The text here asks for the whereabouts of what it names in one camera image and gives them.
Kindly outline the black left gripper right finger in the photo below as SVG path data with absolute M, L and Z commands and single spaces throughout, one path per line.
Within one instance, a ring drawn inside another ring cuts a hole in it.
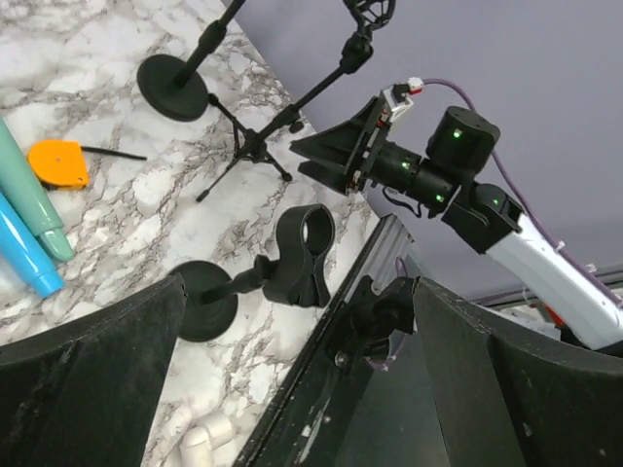
M 621 359 L 419 279 L 414 310 L 453 466 L 619 466 Z

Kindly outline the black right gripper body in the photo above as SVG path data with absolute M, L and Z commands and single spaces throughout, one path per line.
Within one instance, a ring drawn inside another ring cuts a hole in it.
M 376 121 L 371 138 L 366 144 L 361 158 L 353 168 L 347 168 L 352 175 L 352 191 L 359 192 L 367 181 L 389 185 L 392 188 L 404 188 L 409 175 L 417 172 L 423 156 L 389 140 L 392 126 L 380 122 L 384 109 L 384 100 L 380 98 L 380 116 Z

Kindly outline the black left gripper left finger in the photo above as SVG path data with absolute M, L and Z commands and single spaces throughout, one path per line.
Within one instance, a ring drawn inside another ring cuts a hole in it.
M 185 304 L 169 276 L 2 346 L 2 465 L 140 465 Z

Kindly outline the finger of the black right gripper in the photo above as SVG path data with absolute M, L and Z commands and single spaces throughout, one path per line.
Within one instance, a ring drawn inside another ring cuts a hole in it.
M 345 166 L 327 167 L 316 162 L 302 162 L 298 171 L 320 185 L 341 195 L 347 195 L 352 191 L 352 175 Z
M 312 136 L 293 141 L 290 150 L 326 168 L 353 168 L 380 116 L 380 98 L 372 97 L 353 117 Z

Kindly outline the black round-base microphone stand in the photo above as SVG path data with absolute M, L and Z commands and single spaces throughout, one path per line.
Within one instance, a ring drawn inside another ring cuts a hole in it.
M 258 255 L 250 269 L 229 276 L 208 261 L 190 261 L 174 268 L 185 283 L 187 302 L 179 338 L 212 341 L 233 324 L 238 295 L 260 290 L 282 305 L 325 307 L 331 299 L 324 267 L 334 243 L 335 223 L 323 204 L 295 206 L 279 217 L 275 240 L 279 257 Z

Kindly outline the blue microphone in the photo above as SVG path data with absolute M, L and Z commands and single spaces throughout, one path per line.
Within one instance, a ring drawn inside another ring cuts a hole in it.
M 4 195 L 1 195 L 1 256 L 42 299 L 64 286 L 55 264 Z

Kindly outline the mint green microphone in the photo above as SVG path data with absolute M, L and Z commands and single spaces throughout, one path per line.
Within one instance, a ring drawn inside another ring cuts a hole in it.
M 63 231 L 63 222 L 4 120 L 0 157 L 2 194 L 54 261 L 72 260 L 74 250 Z

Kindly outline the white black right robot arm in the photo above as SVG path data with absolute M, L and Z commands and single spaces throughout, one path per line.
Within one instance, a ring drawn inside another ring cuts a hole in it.
M 300 172 L 344 195 L 371 182 L 412 199 L 428 218 L 439 217 L 472 250 L 517 276 L 582 346 L 621 356 L 620 300 L 565 258 L 516 199 L 495 184 L 477 182 L 499 128 L 470 109 L 450 106 L 420 156 L 388 138 L 412 107 L 412 96 L 383 91 L 342 124 L 291 143 L 291 151 L 305 158 Z

